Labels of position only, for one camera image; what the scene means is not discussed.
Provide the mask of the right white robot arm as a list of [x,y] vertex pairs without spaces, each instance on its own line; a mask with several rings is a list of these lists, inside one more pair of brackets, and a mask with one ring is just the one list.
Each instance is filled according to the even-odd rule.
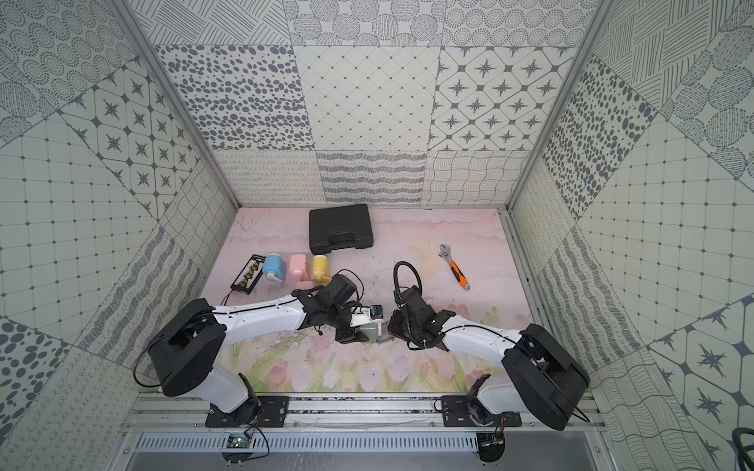
[[544,425],[563,431],[569,420],[588,423],[579,402],[590,377],[575,358],[542,326],[521,331],[493,328],[449,310],[436,311],[417,286],[395,288],[397,309],[389,333],[410,349],[442,349],[494,363],[508,375],[527,410]]

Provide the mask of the blue pencil sharpener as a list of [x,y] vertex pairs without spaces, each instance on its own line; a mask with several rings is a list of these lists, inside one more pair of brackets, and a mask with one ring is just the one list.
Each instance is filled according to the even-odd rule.
[[283,286],[287,276],[287,267],[280,254],[271,253],[265,257],[262,276],[270,284]]

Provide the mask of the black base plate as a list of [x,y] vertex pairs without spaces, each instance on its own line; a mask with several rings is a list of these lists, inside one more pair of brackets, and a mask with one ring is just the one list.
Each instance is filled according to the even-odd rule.
[[211,404],[205,427],[220,429],[256,425],[260,428],[283,428],[290,399],[289,396],[255,396],[230,413],[222,412]]
[[448,428],[463,427],[520,427],[522,417],[519,412],[506,411],[493,414],[485,409],[478,400],[467,396],[441,396],[437,408],[442,415],[443,424]]

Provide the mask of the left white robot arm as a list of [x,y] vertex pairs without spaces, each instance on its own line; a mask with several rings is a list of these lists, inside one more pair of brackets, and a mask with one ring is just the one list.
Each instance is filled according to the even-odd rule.
[[277,300],[239,306],[212,306],[204,298],[189,302],[151,341],[145,353],[168,398],[197,396],[232,414],[251,402],[253,390],[239,374],[215,364],[222,349],[278,333],[331,327],[342,345],[366,343],[351,325],[359,303],[357,286],[335,275],[325,286],[293,290]]

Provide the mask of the aluminium mounting rail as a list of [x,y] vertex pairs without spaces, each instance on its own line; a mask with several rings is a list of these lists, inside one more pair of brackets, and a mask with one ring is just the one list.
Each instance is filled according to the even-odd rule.
[[289,396],[283,428],[210,429],[210,410],[198,398],[164,398],[145,392],[135,400],[123,430],[134,451],[150,453],[454,453],[481,451],[485,445],[511,444],[514,433],[550,433],[522,408],[520,427],[448,428],[437,408],[443,394],[264,394]]

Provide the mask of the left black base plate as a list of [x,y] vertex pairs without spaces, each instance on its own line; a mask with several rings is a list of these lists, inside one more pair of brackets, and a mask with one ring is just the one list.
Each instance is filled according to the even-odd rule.
[[230,413],[222,412],[211,404],[205,427],[220,429],[256,425],[260,428],[283,428],[290,399],[289,396],[255,396]]

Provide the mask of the pink pencil sharpener front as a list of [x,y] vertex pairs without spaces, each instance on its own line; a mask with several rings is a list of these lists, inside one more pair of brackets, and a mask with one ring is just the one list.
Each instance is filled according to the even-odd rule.
[[307,256],[304,253],[297,253],[291,256],[289,269],[291,277],[296,283],[308,282],[310,280]]

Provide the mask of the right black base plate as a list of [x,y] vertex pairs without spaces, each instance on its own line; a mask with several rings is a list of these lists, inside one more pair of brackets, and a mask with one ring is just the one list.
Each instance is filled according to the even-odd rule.
[[463,427],[520,427],[522,417],[519,412],[506,411],[493,414],[485,409],[478,400],[467,396],[441,396],[437,408],[442,415],[443,424],[448,428]]

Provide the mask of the orange handled adjustable wrench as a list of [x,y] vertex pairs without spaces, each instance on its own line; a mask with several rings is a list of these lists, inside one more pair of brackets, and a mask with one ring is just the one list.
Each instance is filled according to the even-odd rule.
[[448,263],[454,277],[456,278],[461,288],[463,290],[470,290],[470,284],[467,280],[467,277],[463,274],[463,272],[461,272],[461,269],[459,268],[457,263],[455,263],[455,260],[452,257],[451,247],[442,243],[440,245],[439,256]]

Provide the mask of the green pencil sharpener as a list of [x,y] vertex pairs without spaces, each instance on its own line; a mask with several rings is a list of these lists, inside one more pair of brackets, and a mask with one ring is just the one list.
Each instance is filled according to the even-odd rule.
[[387,341],[394,339],[388,332],[388,324],[385,322],[368,323],[359,326],[359,333],[366,335],[367,343],[387,343]]

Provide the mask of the yellow pencil sharpener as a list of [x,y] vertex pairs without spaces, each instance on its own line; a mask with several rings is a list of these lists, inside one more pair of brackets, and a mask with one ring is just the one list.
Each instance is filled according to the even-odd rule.
[[312,278],[318,285],[331,282],[330,263],[326,255],[314,255],[312,259]]

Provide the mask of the black charging board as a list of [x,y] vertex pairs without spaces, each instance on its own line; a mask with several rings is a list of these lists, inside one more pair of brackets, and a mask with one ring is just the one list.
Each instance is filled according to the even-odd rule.
[[231,284],[231,291],[250,294],[262,278],[265,260],[266,257],[263,255],[251,255],[251,258],[245,263],[245,266]]

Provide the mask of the black plastic tool case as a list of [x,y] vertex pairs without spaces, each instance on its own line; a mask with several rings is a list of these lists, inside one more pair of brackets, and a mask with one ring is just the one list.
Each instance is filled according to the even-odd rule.
[[373,247],[374,235],[368,206],[320,208],[309,212],[309,249],[313,255],[334,250]]

